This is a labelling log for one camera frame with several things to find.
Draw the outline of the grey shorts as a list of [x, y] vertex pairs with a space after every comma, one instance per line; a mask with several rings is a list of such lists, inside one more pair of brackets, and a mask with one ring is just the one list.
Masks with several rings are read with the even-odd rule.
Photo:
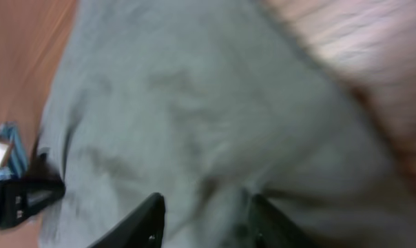
[[41, 247], [87, 247], [154, 192], [166, 247], [248, 247], [255, 193], [324, 247], [416, 247], [361, 107], [250, 1], [80, 1], [41, 128], [67, 188]]

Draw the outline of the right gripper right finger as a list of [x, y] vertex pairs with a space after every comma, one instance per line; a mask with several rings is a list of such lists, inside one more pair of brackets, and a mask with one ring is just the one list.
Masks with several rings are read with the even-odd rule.
[[318, 248], [310, 237], [262, 195], [251, 199], [249, 224], [255, 248]]

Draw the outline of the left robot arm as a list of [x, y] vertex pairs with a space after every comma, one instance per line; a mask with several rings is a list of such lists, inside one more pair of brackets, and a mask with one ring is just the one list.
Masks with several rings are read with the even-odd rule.
[[20, 225], [64, 195], [65, 184], [51, 168], [48, 155], [35, 156], [25, 176], [0, 181], [0, 230]]

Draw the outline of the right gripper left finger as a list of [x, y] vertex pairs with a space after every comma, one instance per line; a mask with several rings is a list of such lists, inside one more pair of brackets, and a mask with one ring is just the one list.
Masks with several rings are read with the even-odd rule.
[[165, 198], [149, 195], [91, 248], [161, 248], [165, 228]]

